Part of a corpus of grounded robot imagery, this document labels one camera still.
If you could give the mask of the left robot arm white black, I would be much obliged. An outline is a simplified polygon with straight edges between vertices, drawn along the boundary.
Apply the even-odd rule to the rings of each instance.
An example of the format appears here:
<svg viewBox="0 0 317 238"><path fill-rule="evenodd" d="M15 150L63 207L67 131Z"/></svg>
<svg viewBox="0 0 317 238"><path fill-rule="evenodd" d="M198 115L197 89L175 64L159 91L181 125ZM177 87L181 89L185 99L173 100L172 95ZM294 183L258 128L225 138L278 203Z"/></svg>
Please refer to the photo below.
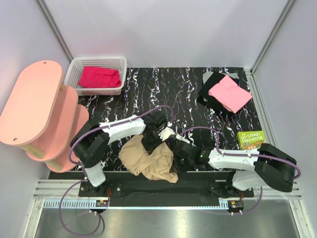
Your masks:
<svg viewBox="0 0 317 238"><path fill-rule="evenodd" d="M74 154L84 168L85 179L90 182L90 191L95 196L106 193L106 177L100 160L108 145L132 135L142 135L141 145L147 152L153 151L164 142L160 136L167 127L167 118L161 112L133 115L127 119L96 124L87 121L70 142Z"/></svg>

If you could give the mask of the black folded t shirt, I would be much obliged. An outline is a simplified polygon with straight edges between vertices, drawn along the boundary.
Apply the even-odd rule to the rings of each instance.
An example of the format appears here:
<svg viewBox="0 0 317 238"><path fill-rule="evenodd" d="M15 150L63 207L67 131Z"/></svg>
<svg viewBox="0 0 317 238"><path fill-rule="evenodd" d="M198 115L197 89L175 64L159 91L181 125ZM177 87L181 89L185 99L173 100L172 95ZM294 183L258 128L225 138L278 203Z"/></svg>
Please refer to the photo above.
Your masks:
<svg viewBox="0 0 317 238"><path fill-rule="evenodd" d="M198 92L197 101L206 106L208 108L216 109L218 111L225 111L228 110L214 97L209 95L209 90L213 88L216 84L218 84L226 75L222 75L219 72L215 72L205 84L202 85L202 88ZM239 85L237 79L232 79L237 85Z"/></svg>

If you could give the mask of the pink tiered shelf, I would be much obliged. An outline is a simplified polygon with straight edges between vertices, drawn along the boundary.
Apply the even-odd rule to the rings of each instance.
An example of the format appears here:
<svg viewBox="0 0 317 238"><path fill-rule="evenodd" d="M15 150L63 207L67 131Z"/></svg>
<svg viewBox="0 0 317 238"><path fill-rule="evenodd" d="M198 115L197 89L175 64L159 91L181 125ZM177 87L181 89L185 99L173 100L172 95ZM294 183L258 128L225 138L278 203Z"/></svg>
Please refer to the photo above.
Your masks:
<svg viewBox="0 0 317 238"><path fill-rule="evenodd" d="M62 82L62 67L52 60L35 62L19 75L0 116L0 141L19 147L56 173L79 161L70 143L88 121L78 94Z"/></svg>

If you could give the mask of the beige t shirt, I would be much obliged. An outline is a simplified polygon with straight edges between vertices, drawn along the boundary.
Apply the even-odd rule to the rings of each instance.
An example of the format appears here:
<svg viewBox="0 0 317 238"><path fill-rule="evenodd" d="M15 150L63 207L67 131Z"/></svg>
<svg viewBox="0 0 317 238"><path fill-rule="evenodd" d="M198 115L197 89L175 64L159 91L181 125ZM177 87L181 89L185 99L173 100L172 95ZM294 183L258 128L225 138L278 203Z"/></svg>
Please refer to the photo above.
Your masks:
<svg viewBox="0 0 317 238"><path fill-rule="evenodd" d="M142 138L135 135L121 148L118 157L125 168L135 176L142 174L149 180L176 183L178 175L170 171L174 154L167 144L161 144L149 155L141 143Z"/></svg>

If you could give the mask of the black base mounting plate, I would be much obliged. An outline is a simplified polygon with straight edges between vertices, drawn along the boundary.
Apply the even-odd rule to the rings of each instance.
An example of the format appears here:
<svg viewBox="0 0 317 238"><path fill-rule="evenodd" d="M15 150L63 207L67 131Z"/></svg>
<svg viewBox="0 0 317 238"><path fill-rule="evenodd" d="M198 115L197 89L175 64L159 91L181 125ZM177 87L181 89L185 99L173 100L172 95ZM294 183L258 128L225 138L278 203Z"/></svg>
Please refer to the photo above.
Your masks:
<svg viewBox="0 0 317 238"><path fill-rule="evenodd" d="M252 189L238 192L229 188L233 172L187 172L176 183L148 180L129 172L105 172L106 180L95 188L81 182L78 195L89 198L109 198L110 208L127 209L193 209L224 210L230 197L254 197Z"/></svg>

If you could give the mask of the magenta t shirt in basket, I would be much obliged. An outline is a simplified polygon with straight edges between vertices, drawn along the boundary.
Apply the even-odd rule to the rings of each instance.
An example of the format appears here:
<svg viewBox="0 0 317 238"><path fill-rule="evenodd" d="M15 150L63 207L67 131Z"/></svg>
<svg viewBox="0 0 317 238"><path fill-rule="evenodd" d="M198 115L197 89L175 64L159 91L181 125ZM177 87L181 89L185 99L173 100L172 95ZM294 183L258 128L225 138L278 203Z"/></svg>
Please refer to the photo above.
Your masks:
<svg viewBox="0 0 317 238"><path fill-rule="evenodd" d="M84 88L118 88L122 80L116 69L85 66L78 85Z"/></svg>

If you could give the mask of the white plastic basket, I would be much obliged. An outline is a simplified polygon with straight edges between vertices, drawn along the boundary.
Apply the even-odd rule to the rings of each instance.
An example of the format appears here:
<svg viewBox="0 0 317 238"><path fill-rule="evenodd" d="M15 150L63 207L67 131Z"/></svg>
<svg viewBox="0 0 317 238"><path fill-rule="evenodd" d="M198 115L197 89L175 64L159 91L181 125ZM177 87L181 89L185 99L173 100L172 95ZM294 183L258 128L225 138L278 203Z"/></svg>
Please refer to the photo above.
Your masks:
<svg viewBox="0 0 317 238"><path fill-rule="evenodd" d="M64 85L75 88L79 96L120 95L125 83L125 57L74 58Z"/></svg>

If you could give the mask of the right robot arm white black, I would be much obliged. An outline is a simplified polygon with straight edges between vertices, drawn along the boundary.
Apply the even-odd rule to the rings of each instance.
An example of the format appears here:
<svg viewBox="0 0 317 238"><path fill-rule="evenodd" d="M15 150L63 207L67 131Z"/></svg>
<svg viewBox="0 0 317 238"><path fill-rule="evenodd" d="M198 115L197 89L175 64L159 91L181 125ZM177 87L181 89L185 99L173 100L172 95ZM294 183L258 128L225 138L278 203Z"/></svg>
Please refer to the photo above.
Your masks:
<svg viewBox="0 0 317 238"><path fill-rule="evenodd" d="M280 192L291 192L298 174L297 161L268 143L258 149L222 150L213 146L195 147L179 141L173 148L173 154L171 170L176 173L195 169L232 169L225 191L233 197L249 188L264 185Z"/></svg>

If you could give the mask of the green treehouse book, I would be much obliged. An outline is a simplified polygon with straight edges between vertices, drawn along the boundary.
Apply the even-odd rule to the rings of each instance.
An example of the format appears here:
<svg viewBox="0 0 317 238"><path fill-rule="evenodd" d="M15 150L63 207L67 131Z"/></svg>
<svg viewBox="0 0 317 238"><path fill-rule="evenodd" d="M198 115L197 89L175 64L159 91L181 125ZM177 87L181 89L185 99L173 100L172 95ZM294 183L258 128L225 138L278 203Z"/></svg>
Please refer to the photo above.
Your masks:
<svg viewBox="0 0 317 238"><path fill-rule="evenodd" d="M258 149L265 143L265 135L260 131L241 131L237 133L240 150Z"/></svg>

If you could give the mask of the pink folded t shirt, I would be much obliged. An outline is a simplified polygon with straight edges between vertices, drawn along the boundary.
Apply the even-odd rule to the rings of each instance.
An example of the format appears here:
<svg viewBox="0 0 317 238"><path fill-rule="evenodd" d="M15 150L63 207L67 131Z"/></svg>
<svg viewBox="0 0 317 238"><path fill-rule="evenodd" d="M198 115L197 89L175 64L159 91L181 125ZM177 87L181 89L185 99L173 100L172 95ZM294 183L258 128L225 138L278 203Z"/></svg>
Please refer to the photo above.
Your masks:
<svg viewBox="0 0 317 238"><path fill-rule="evenodd" d="M233 113L237 113L252 99L251 93L239 87L228 75L209 89L209 95Z"/></svg>

